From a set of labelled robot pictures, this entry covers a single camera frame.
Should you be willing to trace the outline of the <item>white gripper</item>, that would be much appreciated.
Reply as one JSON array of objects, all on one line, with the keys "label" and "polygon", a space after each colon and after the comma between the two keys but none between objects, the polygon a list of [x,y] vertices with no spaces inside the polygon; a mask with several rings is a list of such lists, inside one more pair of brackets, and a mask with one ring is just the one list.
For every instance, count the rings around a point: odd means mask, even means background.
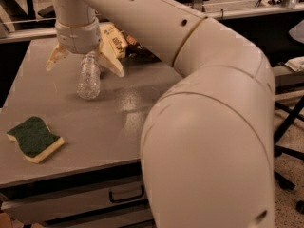
[{"label": "white gripper", "polygon": [[124,76],[124,69],[117,59],[110,44],[101,42],[99,22],[94,19],[89,25],[70,27],[60,22],[55,23],[59,44],[55,46],[46,62],[46,71],[51,71],[55,65],[65,59],[69,52],[87,54],[97,49],[97,61],[101,67],[107,68],[118,77]]}]

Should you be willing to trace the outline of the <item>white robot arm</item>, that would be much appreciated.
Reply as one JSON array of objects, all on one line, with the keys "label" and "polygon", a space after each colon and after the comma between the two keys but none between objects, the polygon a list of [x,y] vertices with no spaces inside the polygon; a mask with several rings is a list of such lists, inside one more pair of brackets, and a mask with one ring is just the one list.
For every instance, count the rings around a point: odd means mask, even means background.
[{"label": "white robot arm", "polygon": [[86,33],[94,9],[180,75],[142,129],[142,176],[157,228],[275,228],[276,84],[264,53],[174,0],[53,4],[69,51],[96,47]]}]

